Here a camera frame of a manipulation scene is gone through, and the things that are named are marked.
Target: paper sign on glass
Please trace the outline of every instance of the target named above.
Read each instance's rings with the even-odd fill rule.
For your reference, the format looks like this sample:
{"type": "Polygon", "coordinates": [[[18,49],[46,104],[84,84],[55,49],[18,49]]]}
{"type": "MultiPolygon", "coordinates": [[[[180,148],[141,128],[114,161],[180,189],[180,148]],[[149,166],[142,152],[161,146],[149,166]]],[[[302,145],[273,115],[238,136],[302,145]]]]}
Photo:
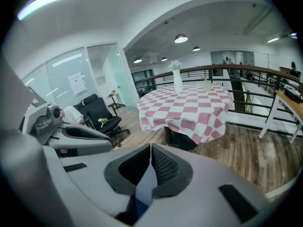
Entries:
{"type": "Polygon", "coordinates": [[[77,95],[87,90],[80,72],[73,76],[68,77],[68,80],[70,81],[74,95],[77,95]]]}

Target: staircase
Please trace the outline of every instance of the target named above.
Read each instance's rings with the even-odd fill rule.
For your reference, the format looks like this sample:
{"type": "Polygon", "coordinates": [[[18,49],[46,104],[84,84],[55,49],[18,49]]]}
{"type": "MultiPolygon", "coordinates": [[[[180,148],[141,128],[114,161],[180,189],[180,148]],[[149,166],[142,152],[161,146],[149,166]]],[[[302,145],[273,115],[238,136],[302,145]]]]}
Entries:
{"type": "MultiPolygon", "coordinates": [[[[234,91],[243,92],[242,83],[238,81],[231,81],[232,89],[234,91]]],[[[244,94],[243,93],[233,93],[234,101],[244,102],[244,94]]],[[[245,112],[245,104],[235,102],[235,110],[245,112]]]]}

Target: wooden handrail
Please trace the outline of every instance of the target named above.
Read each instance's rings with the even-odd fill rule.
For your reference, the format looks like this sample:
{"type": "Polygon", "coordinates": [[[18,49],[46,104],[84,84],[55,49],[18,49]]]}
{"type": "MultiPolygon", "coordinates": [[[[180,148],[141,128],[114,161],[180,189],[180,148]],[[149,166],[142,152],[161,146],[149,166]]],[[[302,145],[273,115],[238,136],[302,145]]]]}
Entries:
{"type": "MultiPolygon", "coordinates": [[[[299,79],[297,77],[294,77],[292,75],[277,71],[277,70],[272,70],[272,69],[268,69],[268,68],[264,68],[264,67],[259,67],[259,66],[246,66],[246,65],[236,65],[236,64],[231,64],[231,65],[207,65],[207,66],[199,66],[199,67],[191,67],[191,68],[186,68],[186,69],[181,69],[180,73],[186,73],[186,72],[193,72],[193,71],[199,71],[199,70],[226,70],[226,69],[234,69],[234,70],[251,70],[251,71],[257,71],[257,72],[263,72],[266,74],[271,74],[271,75],[275,75],[275,76],[281,76],[283,78],[289,79],[291,81],[294,81],[296,83],[299,83],[301,85],[303,85],[299,79]]],[[[140,83],[140,82],[145,82],[151,79],[157,79],[157,78],[162,78],[162,77],[166,77],[166,76],[171,76],[173,75],[172,71],[169,72],[165,72],[162,74],[158,74],[149,78],[145,78],[145,79],[141,79],[139,81],[136,81],[136,83],[140,83]]]]}

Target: white vase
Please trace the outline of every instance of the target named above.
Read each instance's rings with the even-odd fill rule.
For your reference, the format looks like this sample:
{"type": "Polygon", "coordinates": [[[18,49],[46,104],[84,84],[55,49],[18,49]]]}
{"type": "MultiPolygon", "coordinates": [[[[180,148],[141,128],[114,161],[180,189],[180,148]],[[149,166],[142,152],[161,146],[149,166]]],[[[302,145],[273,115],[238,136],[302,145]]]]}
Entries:
{"type": "Polygon", "coordinates": [[[210,89],[211,89],[211,86],[212,86],[211,81],[209,81],[209,80],[204,80],[204,81],[203,81],[203,84],[204,84],[204,91],[205,91],[205,92],[210,92],[210,89]]]}
{"type": "Polygon", "coordinates": [[[180,76],[180,70],[173,70],[172,73],[174,73],[174,85],[175,85],[175,91],[177,93],[183,91],[183,83],[180,76]]]}

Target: pink and white tablecloth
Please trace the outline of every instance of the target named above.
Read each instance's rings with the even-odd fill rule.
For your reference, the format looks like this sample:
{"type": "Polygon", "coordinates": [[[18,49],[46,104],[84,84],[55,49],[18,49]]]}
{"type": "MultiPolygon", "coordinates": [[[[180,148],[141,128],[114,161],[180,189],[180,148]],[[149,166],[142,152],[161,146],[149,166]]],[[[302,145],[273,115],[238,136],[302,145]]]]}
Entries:
{"type": "Polygon", "coordinates": [[[183,88],[177,93],[170,85],[143,96],[137,104],[141,129],[166,126],[187,135],[196,144],[224,135],[231,94],[216,84],[205,92],[203,82],[183,83],[183,88]]]}

